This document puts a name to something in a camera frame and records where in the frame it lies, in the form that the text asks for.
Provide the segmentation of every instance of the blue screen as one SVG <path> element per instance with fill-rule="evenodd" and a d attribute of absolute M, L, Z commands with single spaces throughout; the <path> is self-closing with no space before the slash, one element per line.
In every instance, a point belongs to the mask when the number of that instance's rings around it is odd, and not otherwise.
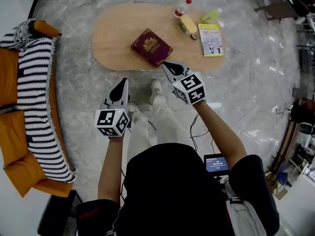
<path fill-rule="evenodd" d="M 228 166 L 224 157 L 207 158 L 206 169 L 208 172 L 227 171 Z"/>

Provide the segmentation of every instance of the white pants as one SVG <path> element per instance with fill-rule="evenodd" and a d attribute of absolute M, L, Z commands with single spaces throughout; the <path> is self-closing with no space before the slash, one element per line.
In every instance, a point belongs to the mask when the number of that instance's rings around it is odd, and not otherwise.
<path fill-rule="evenodd" d="M 189 144 L 189 134 L 176 119 L 172 110 L 166 104 L 166 99 L 159 92 L 151 96 L 155 128 L 157 129 L 157 144 L 181 143 Z M 150 148 L 148 117 L 136 111 L 132 115 L 131 135 L 127 161 Z"/>

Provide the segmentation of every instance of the book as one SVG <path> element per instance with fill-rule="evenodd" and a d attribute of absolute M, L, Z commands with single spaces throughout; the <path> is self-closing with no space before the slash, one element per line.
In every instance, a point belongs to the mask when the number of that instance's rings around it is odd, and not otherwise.
<path fill-rule="evenodd" d="M 146 29 L 133 42 L 131 48 L 144 57 L 154 67 L 159 67 L 159 65 L 161 65 L 173 51 L 173 48 L 166 44 L 150 29 Z"/>
<path fill-rule="evenodd" d="M 223 56 L 223 43 L 220 33 L 220 25 L 198 24 L 203 56 Z"/>

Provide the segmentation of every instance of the bottle label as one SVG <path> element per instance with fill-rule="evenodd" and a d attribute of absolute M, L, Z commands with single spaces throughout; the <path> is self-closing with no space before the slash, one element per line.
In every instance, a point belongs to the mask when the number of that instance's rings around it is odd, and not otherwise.
<path fill-rule="evenodd" d="M 183 15 L 183 13 L 179 12 L 178 10 L 175 10 L 175 15 L 178 17 L 181 17 Z"/>

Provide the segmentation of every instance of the black sleeve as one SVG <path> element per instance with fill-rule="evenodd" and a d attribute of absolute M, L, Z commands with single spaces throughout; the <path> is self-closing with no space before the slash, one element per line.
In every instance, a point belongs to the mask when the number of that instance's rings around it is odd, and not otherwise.
<path fill-rule="evenodd" d="M 118 216 L 118 203 L 102 199 L 83 203 L 76 207 L 79 236 L 104 236 L 113 230 Z"/>
<path fill-rule="evenodd" d="M 229 184 L 238 197 L 254 207 L 267 235 L 274 235 L 280 226 L 279 214 L 260 157 L 248 155 L 238 161 L 229 173 Z"/>

